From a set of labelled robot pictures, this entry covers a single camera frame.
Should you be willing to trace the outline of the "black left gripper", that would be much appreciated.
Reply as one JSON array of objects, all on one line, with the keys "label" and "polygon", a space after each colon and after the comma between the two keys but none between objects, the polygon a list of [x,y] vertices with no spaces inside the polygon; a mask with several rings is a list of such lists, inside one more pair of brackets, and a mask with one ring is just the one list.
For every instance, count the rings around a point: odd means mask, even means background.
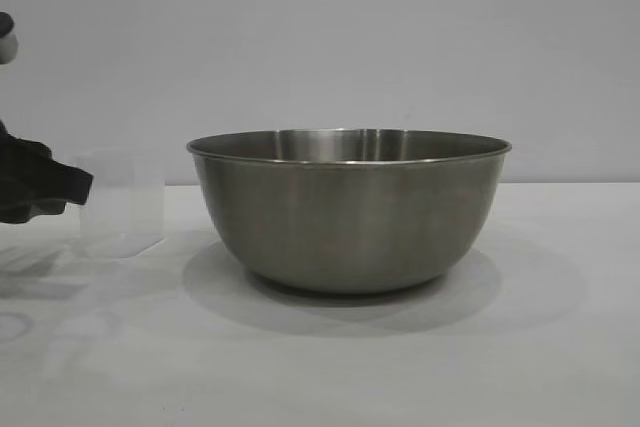
[{"label": "black left gripper", "polygon": [[89,172],[53,160],[45,144],[17,138],[1,123],[2,224],[61,215],[65,203],[83,206],[93,181]]}]

